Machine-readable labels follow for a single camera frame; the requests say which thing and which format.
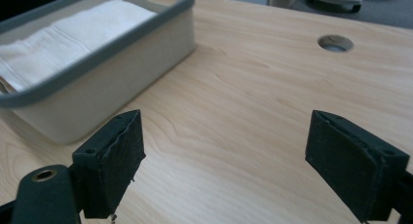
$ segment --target white cloth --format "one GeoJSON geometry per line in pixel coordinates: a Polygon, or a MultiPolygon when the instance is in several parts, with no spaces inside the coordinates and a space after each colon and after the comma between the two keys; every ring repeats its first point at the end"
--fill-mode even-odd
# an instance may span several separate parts
{"type": "Polygon", "coordinates": [[[55,21],[28,38],[0,45],[0,82],[16,92],[39,84],[155,15],[132,3],[110,0],[55,21]]]}

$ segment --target storage bin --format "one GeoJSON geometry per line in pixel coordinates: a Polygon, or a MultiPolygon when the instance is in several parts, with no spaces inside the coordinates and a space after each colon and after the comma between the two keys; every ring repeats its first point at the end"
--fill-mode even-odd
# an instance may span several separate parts
{"type": "MultiPolygon", "coordinates": [[[[26,38],[51,22],[107,0],[57,0],[0,23],[0,44],[26,38]]],[[[39,85],[0,95],[50,140],[77,141],[100,126],[195,48],[195,0],[124,0],[157,15],[39,85]]]]}

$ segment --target light wood tabletop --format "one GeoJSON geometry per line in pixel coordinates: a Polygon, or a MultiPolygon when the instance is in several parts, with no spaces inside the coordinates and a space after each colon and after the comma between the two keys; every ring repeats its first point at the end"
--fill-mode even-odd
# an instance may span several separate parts
{"type": "MultiPolygon", "coordinates": [[[[413,30],[230,0],[197,0],[194,23],[195,52],[119,111],[141,110],[147,157],[116,223],[358,223],[304,160],[311,113],[413,155],[413,30]],[[331,34],[354,47],[324,50],[331,34]]],[[[82,142],[54,145],[0,117],[3,204],[82,142]]]]}

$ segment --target beige bin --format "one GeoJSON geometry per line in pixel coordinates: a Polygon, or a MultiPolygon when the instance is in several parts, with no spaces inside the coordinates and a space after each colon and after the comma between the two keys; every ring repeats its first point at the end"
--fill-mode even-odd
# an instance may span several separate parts
{"type": "MultiPolygon", "coordinates": [[[[105,1],[61,0],[6,20],[0,23],[0,44],[23,39],[57,19],[105,1]]],[[[0,107],[50,140],[71,143],[100,126],[194,50],[195,0],[124,1],[157,15],[40,85],[0,94],[0,107]]]]}

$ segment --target folded cloth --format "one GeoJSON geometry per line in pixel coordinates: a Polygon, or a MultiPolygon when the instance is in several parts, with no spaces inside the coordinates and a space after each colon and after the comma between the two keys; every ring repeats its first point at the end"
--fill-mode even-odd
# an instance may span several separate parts
{"type": "Polygon", "coordinates": [[[20,92],[96,51],[156,14],[110,0],[0,45],[0,93],[20,92]]]}

